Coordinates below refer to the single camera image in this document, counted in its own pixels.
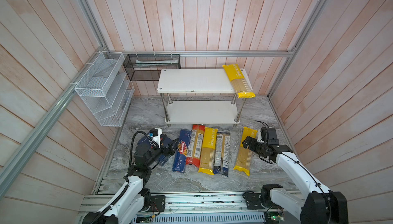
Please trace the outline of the blue Barilla spaghetti bag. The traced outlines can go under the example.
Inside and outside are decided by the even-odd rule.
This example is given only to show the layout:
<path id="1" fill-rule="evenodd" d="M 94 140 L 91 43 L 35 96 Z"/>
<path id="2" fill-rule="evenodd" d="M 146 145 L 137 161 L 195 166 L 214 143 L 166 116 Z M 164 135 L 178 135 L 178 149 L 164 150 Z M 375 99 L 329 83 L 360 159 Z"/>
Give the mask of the blue Barilla spaghetti bag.
<path id="1" fill-rule="evenodd" d="M 172 171 L 184 173 L 191 131 L 181 129 Z"/>

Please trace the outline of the black mesh wall basket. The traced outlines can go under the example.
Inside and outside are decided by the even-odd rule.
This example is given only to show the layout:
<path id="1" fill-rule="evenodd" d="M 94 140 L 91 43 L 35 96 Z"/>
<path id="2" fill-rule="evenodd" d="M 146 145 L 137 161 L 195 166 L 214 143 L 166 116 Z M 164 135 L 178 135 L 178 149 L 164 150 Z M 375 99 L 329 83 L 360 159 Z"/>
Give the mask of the black mesh wall basket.
<path id="1" fill-rule="evenodd" d="M 128 54 L 123 67 L 130 81 L 159 81 L 162 69 L 180 69 L 179 54 Z"/>

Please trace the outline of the white two-tier shelf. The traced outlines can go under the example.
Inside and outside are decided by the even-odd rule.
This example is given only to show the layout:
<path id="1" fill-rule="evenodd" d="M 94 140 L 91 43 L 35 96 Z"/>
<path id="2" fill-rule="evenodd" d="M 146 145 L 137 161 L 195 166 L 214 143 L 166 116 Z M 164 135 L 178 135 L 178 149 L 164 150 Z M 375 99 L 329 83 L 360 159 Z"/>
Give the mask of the white two-tier shelf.
<path id="1" fill-rule="evenodd" d="M 168 125 L 236 126 L 246 103 L 224 69 L 162 69 L 157 92 Z"/>

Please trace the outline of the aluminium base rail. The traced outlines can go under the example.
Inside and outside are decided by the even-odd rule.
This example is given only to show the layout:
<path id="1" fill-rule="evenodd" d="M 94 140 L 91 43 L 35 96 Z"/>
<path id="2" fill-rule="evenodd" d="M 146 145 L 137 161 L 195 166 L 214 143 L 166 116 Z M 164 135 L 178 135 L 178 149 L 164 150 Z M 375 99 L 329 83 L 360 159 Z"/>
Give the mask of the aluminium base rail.
<path id="1" fill-rule="evenodd" d="M 282 213 L 278 208 L 248 209 L 242 191 L 151 194 L 158 196 L 165 200 L 156 203 L 160 210 L 154 211 L 153 224 L 263 223 L 265 212 Z"/>

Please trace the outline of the blue Barilla rigatoni box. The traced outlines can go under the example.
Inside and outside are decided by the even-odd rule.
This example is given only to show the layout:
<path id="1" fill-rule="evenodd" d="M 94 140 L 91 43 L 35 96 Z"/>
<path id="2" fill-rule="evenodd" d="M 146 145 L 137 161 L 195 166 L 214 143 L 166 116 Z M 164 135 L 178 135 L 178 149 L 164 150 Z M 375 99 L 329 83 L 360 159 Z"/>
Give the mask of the blue Barilla rigatoni box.
<path id="1" fill-rule="evenodd" d="M 137 143 L 134 154 L 135 163 L 139 167 L 148 168 L 155 161 L 160 162 L 161 158 L 174 154 L 173 143 L 165 140 L 167 136 L 162 134 L 162 130 L 155 128 L 148 133 L 143 132 L 143 138 Z"/>

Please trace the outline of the yellow pastatime spaghetti bag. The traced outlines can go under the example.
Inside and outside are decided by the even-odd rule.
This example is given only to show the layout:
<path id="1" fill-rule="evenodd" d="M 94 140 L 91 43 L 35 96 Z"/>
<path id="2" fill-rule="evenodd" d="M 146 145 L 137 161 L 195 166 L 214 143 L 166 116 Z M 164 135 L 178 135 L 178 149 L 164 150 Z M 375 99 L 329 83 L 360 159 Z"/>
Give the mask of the yellow pastatime spaghetti bag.
<path id="1" fill-rule="evenodd" d="M 234 165 L 234 170 L 239 172 L 244 172 L 246 176 L 250 176 L 250 165 L 251 165 L 251 158 L 253 152 L 249 149 L 243 147 L 243 142 L 247 139 L 247 137 L 251 137 L 252 139 L 256 139 L 257 137 L 257 130 L 243 127 L 243 133 L 241 137 L 241 141 L 239 144 L 239 149 L 236 157 L 236 162 Z"/>
<path id="2" fill-rule="evenodd" d="M 214 175 L 217 128 L 205 127 L 198 172 Z"/>
<path id="3" fill-rule="evenodd" d="M 240 67 L 235 63 L 231 65 L 223 65 L 223 69 L 230 81 L 232 87 L 237 93 L 238 98 L 254 98 L 255 93 L 248 84 Z"/>

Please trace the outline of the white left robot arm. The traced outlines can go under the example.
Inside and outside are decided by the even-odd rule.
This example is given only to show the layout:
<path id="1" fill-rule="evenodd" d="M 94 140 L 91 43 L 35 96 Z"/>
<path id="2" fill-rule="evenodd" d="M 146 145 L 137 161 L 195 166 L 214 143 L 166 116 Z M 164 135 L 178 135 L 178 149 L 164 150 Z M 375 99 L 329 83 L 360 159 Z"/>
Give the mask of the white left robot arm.
<path id="1" fill-rule="evenodd" d="M 175 154 L 178 139 L 167 146 L 154 147 L 141 144 L 136 147 L 135 161 L 124 177 L 125 182 L 119 191 L 97 212 L 89 212 L 83 219 L 84 224 L 129 224 L 135 215 L 145 209 L 149 210 L 150 190 L 145 188 L 150 178 L 151 165 L 160 156 Z"/>

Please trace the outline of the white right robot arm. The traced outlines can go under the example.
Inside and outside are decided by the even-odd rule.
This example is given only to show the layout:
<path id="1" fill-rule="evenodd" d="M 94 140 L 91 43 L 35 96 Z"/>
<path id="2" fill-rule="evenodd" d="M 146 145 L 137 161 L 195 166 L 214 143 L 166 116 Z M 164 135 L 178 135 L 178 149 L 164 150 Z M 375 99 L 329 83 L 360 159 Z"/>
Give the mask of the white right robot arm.
<path id="1" fill-rule="evenodd" d="M 346 197 L 314 177 L 293 150 L 279 142 L 275 129 L 262 127 L 258 136 L 243 138 L 240 147 L 256 153 L 266 163 L 279 166 L 303 196 L 291 194 L 280 184 L 267 184 L 261 189 L 261 206 L 268 210 L 281 207 L 302 224 L 349 223 Z"/>

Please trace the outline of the clear blue-ended spaghetti bag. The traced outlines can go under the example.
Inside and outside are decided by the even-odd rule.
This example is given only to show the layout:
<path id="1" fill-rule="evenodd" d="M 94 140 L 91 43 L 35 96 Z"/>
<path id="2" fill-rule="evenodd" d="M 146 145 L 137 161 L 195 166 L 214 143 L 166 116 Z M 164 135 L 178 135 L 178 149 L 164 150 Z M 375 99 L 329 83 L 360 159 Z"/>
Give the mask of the clear blue-ended spaghetti bag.
<path id="1" fill-rule="evenodd" d="M 230 133 L 218 133 L 213 165 L 214 174 L 229 177 Z"/>

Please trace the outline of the red spaghetti bag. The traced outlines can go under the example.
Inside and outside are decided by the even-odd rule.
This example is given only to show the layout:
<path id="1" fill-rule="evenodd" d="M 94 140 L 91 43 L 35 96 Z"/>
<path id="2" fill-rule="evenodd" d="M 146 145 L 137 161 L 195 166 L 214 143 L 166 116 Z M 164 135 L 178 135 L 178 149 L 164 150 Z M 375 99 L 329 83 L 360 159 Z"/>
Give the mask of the red spaghetti bag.
<path id="1" fill-rule="evenodd" d="M 197 124 L 192 126 L 186 164 L 194 165 L 199 168 L 204 132 L 205 126 Z"/>

